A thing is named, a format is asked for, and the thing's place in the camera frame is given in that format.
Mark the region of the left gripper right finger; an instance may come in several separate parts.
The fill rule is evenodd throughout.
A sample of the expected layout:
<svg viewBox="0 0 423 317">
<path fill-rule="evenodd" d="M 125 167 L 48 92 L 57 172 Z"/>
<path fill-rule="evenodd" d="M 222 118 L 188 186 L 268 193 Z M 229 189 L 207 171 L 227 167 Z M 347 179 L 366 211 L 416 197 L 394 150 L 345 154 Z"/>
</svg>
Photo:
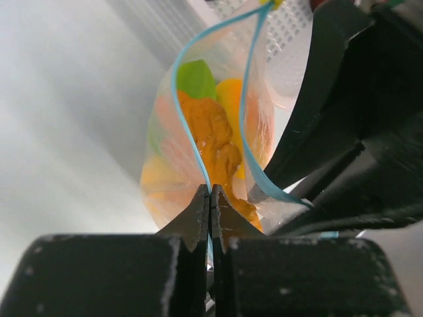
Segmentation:
<svg viewBox="0 0 423 317">
<path fill-rule="evenodd" d="M 391 265 L 361 238 L 267 237 L 211 192 L 217 316 L 411 316 Z"/>
</svg>

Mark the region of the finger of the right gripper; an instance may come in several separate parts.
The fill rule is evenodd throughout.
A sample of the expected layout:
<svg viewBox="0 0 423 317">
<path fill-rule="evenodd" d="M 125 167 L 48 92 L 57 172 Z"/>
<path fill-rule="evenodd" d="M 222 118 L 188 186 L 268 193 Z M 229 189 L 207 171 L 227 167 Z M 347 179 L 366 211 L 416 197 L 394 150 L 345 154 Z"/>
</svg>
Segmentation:
<svg viewBox="0 0 423 317">
<path fill-rule="evenodd" d="M 374 21 L 351 1 L 324 1 L 313 18 L 299 96 L 264 170 L 278 187 L 302 179 L 358 142 L 349 107 L 368 74 Z"/>
<path fill-rule="evenodd" d="M 305 236 L 316 232 L 401 229 L 422 221 L 422 201 L 384 207 L 373 201 L 363 209 L 316 206 L 289 218 L 270 231 L 271 236 Z"/>
</svg>

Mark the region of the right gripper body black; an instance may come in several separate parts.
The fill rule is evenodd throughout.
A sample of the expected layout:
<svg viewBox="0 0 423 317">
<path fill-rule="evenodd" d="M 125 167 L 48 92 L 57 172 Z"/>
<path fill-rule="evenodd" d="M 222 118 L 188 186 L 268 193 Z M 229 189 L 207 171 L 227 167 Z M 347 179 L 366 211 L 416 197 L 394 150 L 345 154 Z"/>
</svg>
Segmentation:
<svg viewBox="0 0 423 317">
<path fill-rule="evenodd" d="M 358 142 L 307 175 L 313 208 L 422 201 L 422 2 L 382 1 L 365 14 L 369 69 L 349 107 Z"/>
</svg>

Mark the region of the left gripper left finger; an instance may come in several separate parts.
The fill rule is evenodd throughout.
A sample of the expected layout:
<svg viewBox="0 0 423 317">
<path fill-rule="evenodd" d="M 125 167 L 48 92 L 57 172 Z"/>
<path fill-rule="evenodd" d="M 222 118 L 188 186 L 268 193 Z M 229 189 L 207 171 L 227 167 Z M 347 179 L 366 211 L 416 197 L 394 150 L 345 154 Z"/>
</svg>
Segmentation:
<svg viewBox="0 0 423 317">
<path fill-rule="evenodd" d="M 203 316 L 209 193 L 156 234 L 55 234 L 23 254 L 2 316 Z"/>
</svg>

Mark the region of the yellow lemon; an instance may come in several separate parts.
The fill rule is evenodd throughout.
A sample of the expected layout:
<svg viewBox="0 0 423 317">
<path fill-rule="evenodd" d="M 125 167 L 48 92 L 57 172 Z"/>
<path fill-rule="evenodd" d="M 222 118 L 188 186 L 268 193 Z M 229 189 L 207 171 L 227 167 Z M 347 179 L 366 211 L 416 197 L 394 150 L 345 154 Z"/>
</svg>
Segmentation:
<svg viewBox="0 0 423 317">
<path fill-rule="evenodd" d="M 243 81 L 237 78 L 222 80 L 216 86 L 217 102 L 225 110 L 227 120 L 232 129 L 230 143 L 235 145 L 243 155 L 243 144 L 239 128 L 239 108 Z"/>
</svg>

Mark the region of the clear zip top bag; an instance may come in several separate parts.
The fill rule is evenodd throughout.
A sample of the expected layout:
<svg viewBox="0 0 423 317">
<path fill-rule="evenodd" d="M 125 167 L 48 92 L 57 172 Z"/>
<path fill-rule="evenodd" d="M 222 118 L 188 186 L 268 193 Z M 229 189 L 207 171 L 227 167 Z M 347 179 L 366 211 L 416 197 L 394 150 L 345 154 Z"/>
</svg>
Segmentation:
<svg viewBox="0 0 423 317">
<path fill-rule="evenodd" d="M 268 17 L 278 3 L 248 1 L 185 45 L 163 77 L 149 117 L 143 202 L 159 228 L 199 186 L 220 185 L 230 204 L 264 233 L 307 211 L 265 175 L 276 155 L 276 81 L 266 76 Z"/>
</svg>

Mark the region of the green leaf vegetable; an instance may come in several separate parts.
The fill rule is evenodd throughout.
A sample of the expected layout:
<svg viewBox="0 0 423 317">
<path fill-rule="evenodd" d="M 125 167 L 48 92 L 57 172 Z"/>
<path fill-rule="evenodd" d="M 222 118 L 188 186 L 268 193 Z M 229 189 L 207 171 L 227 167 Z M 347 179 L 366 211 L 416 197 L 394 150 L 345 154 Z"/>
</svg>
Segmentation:
<svg viewBox="0 0 423 317">
<path fill-rule="evenodd" d="M 176 74 L 176 88 L 195 99 L 216 100 L 216 83 L 208 64 L 203 59 L 183 63 Z"/>
</svg>

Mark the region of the small orange fruit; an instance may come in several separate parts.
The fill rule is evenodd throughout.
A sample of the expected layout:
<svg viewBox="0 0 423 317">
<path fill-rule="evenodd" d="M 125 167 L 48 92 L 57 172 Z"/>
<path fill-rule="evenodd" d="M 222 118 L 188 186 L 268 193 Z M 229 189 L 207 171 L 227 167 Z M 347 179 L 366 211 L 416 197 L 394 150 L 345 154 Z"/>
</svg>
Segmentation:
<svg viewBox="0 0 423 317">
<path fill-rule="evenodd" d="M 220 185 L 234 209 L 254 227 L 262 230 L 256 207 L 233 192 L 233 178 L 243 156 L 230 143 L 232 129 L 225 110 L 211 98 L 195 99 L 182 91 L 178 91 L 177 95 L 211 185 Z"/>
</svg>

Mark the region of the orange papaya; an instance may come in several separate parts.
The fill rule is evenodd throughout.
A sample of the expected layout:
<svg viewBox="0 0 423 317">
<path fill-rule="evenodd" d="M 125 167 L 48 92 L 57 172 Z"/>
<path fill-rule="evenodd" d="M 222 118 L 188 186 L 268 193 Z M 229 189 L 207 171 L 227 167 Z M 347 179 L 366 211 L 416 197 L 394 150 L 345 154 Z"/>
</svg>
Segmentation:
<svg viewBox="0 0 423 317">
<path fill-rule="evenodd" d="M 149 127 L 163 132 L 161 155 L 145 148 L 140 188 L 144 204 L 161 229 L 189 204 L 202 183 L 191 142 L 171 95 L 158 96 L 148 120 Z"/>
</svg>

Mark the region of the green lime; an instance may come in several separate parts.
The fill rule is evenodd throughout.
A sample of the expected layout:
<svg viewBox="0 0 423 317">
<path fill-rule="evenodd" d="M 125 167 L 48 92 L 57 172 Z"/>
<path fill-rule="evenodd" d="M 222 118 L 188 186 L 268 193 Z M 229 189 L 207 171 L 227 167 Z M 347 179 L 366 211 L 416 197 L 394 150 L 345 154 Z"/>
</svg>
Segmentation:
<svg viewBox="0 0 423 317">
<path fill-rule="evenodd" d="M 147 140 L 152 151 L 161 155 L 161 141 L 163 139 L 163 132 L 156 127 L 149 127 L 147 131 Z"/>
</svg>

